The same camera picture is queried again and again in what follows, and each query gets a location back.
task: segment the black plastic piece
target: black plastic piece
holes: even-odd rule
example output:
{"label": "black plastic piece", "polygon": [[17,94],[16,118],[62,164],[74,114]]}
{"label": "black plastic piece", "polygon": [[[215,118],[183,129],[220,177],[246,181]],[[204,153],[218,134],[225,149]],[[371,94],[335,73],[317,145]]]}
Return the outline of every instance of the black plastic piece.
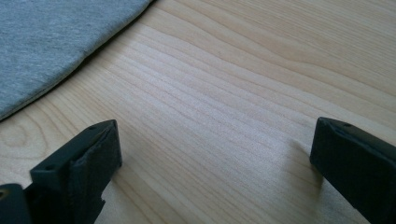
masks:
{"label": "black plastic piece", "polygon": [[0,186],[0,223],[32,224],[21,185]]}
{"label": "black plastic piece", "polygon": [[25,202],[13,203],[27,203],[34,224],[93,223],[105,204],[102,192],[120,166],[117,122],[92,125],[33,168]]}
{"label": "black plastic piece", "polygon": [[396,223],[396,147],[335,119],[319,118],[311,163],[371,223]]}

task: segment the gray cloth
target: gray cloth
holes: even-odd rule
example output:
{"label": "gray cloth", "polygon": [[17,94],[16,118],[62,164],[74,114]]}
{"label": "gray cloth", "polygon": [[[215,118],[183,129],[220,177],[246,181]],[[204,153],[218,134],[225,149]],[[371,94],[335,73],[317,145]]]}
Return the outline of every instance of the gray cloth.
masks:
{"label": "gray cloth", "polygon": [[54,87],[150,0],[0,0],[0,120]]}

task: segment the gray fabric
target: gray fabric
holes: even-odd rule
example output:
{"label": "gray fabric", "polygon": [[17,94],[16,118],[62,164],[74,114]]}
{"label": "gray fabric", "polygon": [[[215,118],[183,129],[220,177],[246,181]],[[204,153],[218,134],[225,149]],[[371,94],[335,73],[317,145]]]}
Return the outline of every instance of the gray fabric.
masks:
{"label": "gray fabric", "polygon": [[54,87],[149,0],[0,0],[0,120]]}

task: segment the wooden table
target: wooden table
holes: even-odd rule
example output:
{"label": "wooden table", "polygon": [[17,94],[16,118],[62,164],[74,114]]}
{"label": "wooden table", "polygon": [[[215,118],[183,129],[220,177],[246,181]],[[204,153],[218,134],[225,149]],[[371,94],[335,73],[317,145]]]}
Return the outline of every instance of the wooden table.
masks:
{"label": "wooden table", "polygon": [[308,158],[318,117],[396,145],[395,36],[390,0],[154,2],[0,123],[0,184],[116,119],[96,223],[366,223]]}

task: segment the wood grain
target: wood grain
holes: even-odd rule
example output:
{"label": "wood grain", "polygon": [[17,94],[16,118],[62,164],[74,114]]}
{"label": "wood grain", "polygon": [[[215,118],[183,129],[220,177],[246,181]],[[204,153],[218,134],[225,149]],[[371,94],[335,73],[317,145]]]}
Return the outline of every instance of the wood grain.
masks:
{"label": "wood grain", "polygon": [[154,2],[0,123],[0,183],[116,119],[96,223],[366,223],[308,157],[318,117],[396,145],[395,36],[394,1]]}

